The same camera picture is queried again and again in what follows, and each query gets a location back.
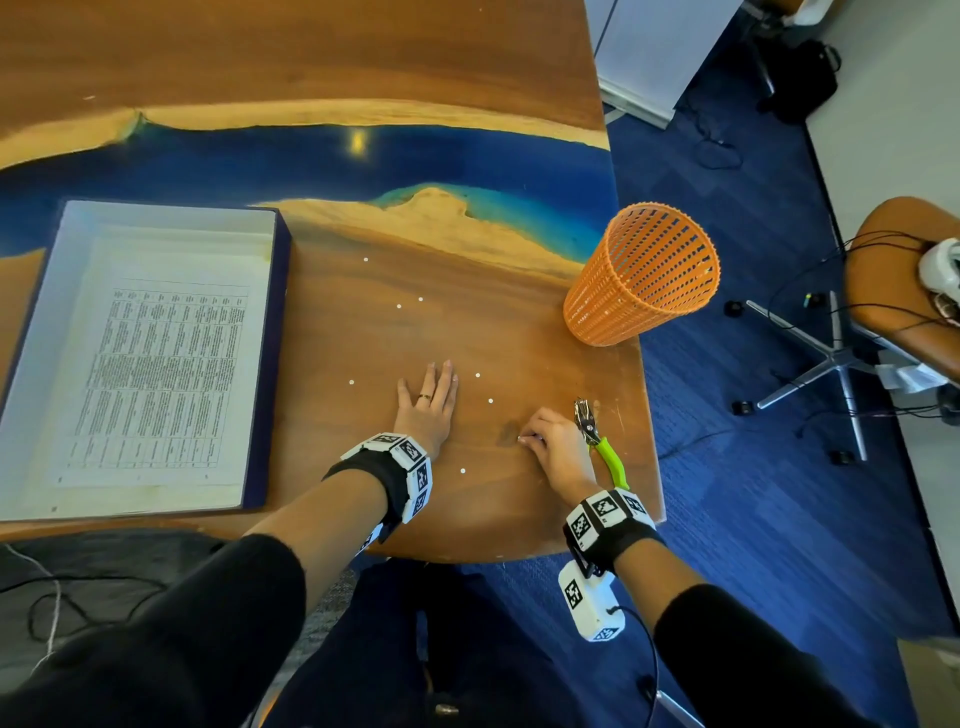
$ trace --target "sheet of paper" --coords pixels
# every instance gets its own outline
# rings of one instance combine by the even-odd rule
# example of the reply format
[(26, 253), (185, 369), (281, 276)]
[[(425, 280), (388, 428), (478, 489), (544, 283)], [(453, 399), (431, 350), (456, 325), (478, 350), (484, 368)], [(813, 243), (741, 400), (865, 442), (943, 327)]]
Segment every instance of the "sheet of paper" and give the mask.
[(266, 280), (192, 257), (148, 279), (112, 267), (55, 398), (48, 482), (243, 482)]

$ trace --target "black pants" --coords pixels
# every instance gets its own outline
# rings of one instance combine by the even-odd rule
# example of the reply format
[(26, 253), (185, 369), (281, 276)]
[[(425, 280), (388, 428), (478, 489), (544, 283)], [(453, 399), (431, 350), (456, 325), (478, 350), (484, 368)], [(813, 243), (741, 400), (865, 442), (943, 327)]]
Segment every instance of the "black pants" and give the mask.
[[(427, 671), (417, 612), (427, 620)], [(393, 559), (363, 572), (350, 606), (297, 670), (265, 728), (581, 726), (553, 663), (483, 576)]]

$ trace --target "black sleeve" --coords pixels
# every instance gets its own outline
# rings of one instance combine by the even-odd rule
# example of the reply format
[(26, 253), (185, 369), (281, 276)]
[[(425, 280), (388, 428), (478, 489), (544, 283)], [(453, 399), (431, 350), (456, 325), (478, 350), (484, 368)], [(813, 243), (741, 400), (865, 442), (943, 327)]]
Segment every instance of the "black sleeve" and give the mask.
[(657, 650), (710, 725), (876, 726), (805, 654), (719, 587), (688, 589), (657, 622)]
[(0, 698), (0, 725), (236, 728), (300, 635), (305, 600), (293, 552), (246, 536), (142, 618), (55, 652)]

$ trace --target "orange waste bin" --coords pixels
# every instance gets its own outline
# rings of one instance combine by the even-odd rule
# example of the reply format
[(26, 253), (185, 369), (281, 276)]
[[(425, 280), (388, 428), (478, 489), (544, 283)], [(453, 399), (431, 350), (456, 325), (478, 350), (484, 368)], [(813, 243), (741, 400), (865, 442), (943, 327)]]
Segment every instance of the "orange waste bin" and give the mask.
[(679, 210), (639, 203), (617, 213), (564, 300), (578, 339), (606, 347), (707, 304), (720, 260), (703, 229)]

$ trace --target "hand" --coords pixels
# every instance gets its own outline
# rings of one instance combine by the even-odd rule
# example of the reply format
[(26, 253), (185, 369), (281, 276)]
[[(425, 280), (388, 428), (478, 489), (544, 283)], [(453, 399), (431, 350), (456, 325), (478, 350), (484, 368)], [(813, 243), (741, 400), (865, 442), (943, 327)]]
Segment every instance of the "hand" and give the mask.
[(443, 372), (437, 380), (437, 365), (426, 368), (423, 386), (416, 401), (410, 400), (407, 382), (396, 383), (399, 410), (396, 412), (394, 432), (409, 435), (424, 449), (431, 459), (440, 454), (440, 445), (450, 434), (450, 418), (457, 403), (457, 387), (460, 379), (453, 373), (453, 362), (444, 362)]
[(584, 436), (563, 415), (541, 407), (517, 439), (534, 452), (550, 487), (571, 508), (600, 492)]

